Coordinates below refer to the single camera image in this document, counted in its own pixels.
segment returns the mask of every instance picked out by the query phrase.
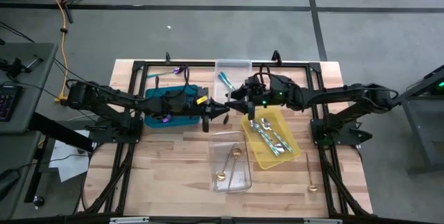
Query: paper sheet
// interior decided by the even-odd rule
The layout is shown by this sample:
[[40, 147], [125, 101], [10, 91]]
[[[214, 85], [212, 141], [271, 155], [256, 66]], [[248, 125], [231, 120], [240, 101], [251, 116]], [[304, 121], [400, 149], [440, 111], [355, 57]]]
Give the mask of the paper sheet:
[[[76, 130], [76, 132], [86, 137], [89, 135], [89, 131], [86, 130]], [[50, 168], [58, 168], [61, 182], [88, 171], [89, 157], [86, 152], [79, 154], [77, 148], [71, 147], [62, 143], [61, 141], [56, 140], [53, 153], [51, 155], [51, 160], [63, 159], [68, 155], [72, 156], [64, 160], [52, 161], [49, 163]]]

